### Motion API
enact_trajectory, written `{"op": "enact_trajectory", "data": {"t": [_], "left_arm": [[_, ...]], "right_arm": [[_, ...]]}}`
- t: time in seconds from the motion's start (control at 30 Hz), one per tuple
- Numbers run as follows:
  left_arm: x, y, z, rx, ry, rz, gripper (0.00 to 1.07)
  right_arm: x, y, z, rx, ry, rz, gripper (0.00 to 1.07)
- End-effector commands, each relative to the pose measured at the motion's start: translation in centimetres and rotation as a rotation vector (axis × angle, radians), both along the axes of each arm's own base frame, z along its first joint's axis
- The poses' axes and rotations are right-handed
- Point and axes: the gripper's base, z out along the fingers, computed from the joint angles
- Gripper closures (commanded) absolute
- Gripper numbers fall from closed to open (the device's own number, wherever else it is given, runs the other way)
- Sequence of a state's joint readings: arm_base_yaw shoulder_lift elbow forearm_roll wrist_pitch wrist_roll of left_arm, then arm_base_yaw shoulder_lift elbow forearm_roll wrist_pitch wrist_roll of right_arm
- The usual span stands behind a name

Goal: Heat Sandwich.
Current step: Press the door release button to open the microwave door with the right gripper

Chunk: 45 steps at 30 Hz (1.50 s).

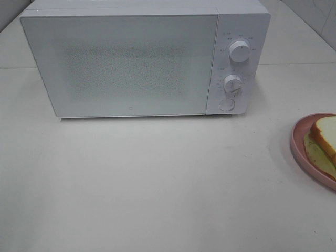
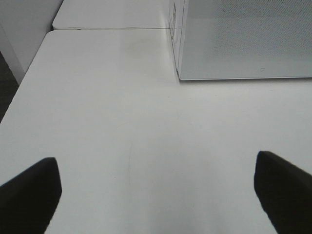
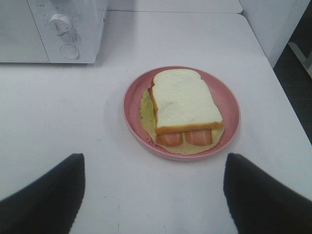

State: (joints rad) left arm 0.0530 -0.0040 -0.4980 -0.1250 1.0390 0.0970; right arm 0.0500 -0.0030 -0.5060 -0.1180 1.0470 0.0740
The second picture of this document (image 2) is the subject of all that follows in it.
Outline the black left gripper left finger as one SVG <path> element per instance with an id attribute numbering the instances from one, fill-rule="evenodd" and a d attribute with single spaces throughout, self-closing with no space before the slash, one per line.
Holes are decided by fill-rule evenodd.
<path id="1" fill-rule="evenodd" d="M 62 186 L 54 157 L 44 158 L 0 187 L 0 232 L 43 234 L 59 204 Z"/>

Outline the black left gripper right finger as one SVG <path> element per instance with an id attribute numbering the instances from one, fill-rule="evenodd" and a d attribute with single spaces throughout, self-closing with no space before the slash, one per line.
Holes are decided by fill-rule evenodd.
<path id="1" fill-rule="evenodd" d="M 279 234 L 312 232 L 312 176 L 269 152 L 257 154 L 253 177 L 261 207 Z"/>

